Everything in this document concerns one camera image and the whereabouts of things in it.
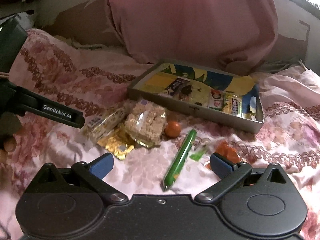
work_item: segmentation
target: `black robotic gripper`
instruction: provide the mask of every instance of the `black robotic gripper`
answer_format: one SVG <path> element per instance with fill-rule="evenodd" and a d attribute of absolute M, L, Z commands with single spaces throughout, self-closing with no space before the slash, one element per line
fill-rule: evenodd
<path fill-rule="evenodd" d="M 277 163 L 255 169 L 214 153 L 221 180 L 196 195 L 126 195 L 102 179 L 113 168 L 106 153 L 57 169 L 46 163 L 17 207 L 25 240 L 302 240 L 307 207 Z"/>

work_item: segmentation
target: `blue gripper pad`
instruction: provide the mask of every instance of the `blue gripper pad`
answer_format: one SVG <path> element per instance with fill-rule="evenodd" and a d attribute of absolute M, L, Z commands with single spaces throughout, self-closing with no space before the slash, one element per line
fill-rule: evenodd
<path fill-rule="evenodd" d="M 99 179 L 103 179 L 110 171 L 112 171 L 113 164 L 113 155 L 111 153 L 105 153 L 89 163 L 89 172 Z"/>
<path fill-rule="evenodd" d="M 217 174 L 220 179 L 225 178 L 234 171 L 233 165 L 234 163 L 222 157 L 220 154 L 213 153 L 210 156 L 211 170 Z"/>

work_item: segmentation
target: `green wrapper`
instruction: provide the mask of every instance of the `green wrapper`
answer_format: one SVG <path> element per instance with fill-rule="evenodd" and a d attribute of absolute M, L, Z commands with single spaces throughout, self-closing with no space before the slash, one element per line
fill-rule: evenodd
<path fill-rule="evenodd" d="M 181 148 L 179 149 L 173 163 L 171 164 L 170 169 L 167 172 L 167 175 L 164 177 L 163 185 L 162 185 L 164 191 L 172 187 L 172 185 L 178 178 L 182 170 L 182 167 L 186 161 L 188 153 L 192 147 L 193 141 L 196 138 L 196 135 L 197 135 L 196 130 L 191 130 L 186 136 L 186 138 L 184 139 L 181 145 Z"/>

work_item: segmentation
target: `pink pillow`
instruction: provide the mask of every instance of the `pink pillow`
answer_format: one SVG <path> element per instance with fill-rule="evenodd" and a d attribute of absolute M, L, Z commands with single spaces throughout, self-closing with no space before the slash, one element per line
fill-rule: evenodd
<path fill-rule="evenodd" d="M 245 75 L 277 38 L 273 0 L 106 0 L 128 52 L 140 63 L 161 58 Z"/>

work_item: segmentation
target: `bed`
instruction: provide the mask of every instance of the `bed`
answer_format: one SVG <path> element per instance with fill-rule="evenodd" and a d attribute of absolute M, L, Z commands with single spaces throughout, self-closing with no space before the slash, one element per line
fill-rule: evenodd
<path fill-rule="evenodd" d="M 138 64 L 120 49 L 76 49 L 42 30 L 30 29 L 10 71 L 10 81 L 83 111 L 88 121 L 126 100 L 127 85 L 150 67 Z M 214 150 L 226 140 L 253 167 L 281 164 L 308 206 L 301 235 L 305 240 L 320 239 L 320 77 L 303 64 L 277 74 L 255 72 L 252 77 L 259 84 L 265 111 L 258 134 L 169 112 L 168 118 L 182 126 L 180 137 L 163 140 L 159 148 L 134 149 L 124 161 L 115 158 L 104 181 L 129 198 L 134 193 L 163 194 L 160 182 L 167 168 L 186 133 L 196 129 L 196 145 L 210 144 Z M 26 134 L 15 136 L 16 150 L 0 163 L 0 237 L 12 240 L 22 236 L 15 205 L 44 163 L 69 167 L 105 153 L 99 146 L 90 148 L 79 141 L 79 129 L 30 113 L 20 120 Z M 218 180 L 203 162 L 188 158 L 169 193 L 195 196 Z"/>

